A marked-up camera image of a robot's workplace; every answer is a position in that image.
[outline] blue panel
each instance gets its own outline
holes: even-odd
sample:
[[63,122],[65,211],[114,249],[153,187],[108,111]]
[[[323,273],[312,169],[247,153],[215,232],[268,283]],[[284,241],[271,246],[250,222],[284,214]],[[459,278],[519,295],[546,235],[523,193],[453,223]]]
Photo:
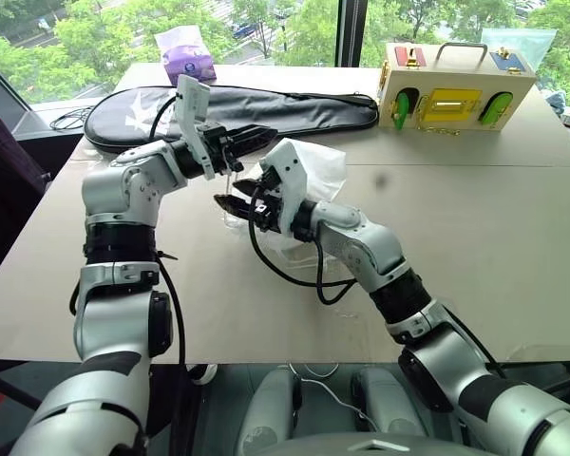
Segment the blue panel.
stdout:
[[520,59],[518,59],[517,55],[515,54],[509,54],[508,59],[504,59],[496,52],[490,52],[490,55],[492,56],[492,59],[494,59],[494,63],[498,69],[506,70],[507,68],[515,67],[519,68],[521,71],[525,71],[522,62],[520,62]]

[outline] tabletop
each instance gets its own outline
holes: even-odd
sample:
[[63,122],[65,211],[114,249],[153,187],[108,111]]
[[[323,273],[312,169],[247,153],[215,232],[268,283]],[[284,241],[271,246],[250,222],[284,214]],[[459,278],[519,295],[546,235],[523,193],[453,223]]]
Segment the tabletop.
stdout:
[[[324,67],[217,66],[217,73],[218,84],[370,95],[379,76]],[[137,64],[120,88],[165,80],[160,66]],[[304,140],[347,153],[336,201],[393,228],[428,291],[497,359],[570,360],[570,136],[536,89],[501,133],[375,127]],[[105,166],[100,158],[81,141],[0,267],[2,359],[77,359],[67,302],[85,261],[82,179]],[[314,291],[259,262],[212,201],[225,186],[224,178],[192,180],[161,204],[157,244],[179,258],[166,266],[182,301],[188,361],[396,360],[401,348],[359,287],[324,307]],[[314,277],[312,267],[289,272]],[[329,273],[348,276],[336,264]],[[176,362],[176,345],[157,361]]]

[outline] lock box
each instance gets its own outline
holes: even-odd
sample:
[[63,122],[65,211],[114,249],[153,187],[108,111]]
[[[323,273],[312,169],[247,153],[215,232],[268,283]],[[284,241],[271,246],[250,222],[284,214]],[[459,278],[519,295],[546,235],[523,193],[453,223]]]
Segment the lock box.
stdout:
[[517,50],[389,43],[378,87],[380,126],[500,131],[535,82]]

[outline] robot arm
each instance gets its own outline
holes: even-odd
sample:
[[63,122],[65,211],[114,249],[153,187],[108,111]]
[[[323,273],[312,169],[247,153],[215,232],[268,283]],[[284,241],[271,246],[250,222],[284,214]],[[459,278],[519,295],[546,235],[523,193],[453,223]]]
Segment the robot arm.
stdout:
[[243,193],[259,193],[259,206],[245,207],[230,195],[217,196],[217,202],[239,217],[253,217],[262,230],[318,240],[340,259],[374,301],[389,334],[404,346],[399,364],[431,409],[454,411],[497,454],[570,454],[570,405],[490,374],[479,348],[425,290],[391,229],[372,223],[359,209],[305,199],[305,172],[287,140],[260,165],[258,182],[235,182]]
[[186,136],[131,149],[86,176],[86,266],[74,325],[83,363],[47,395],[11,454],[144,454],[151,358],[172,341],[169,296],[153,290],[161,198],[197,176],[240,171],[237,158],[276,134],[195,123],[207,99],[208,87],[181,77],[175,109]]

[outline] metal handle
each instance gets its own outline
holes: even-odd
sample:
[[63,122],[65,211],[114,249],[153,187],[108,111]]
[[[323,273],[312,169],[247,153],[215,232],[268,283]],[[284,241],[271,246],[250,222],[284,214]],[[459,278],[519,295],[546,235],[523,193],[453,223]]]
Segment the metal handle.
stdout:
[[443,43],[441,45],[441,47],[439,47],[439,51],[437,52],[437,57],[435,57],[435,62],[437,62],[439,60],[439,57],[441,57],[441,53],[444,51],[444,48],[446,46],[452,46],[455,48],[480,48],[483,49],[484,52],[482,52],[482,58],[479,59],[479,63],[484,61],[485,55],[487,54],[487,45],[483,44],[483,43],[455,43],[455,42],[449,42],[449,43]]

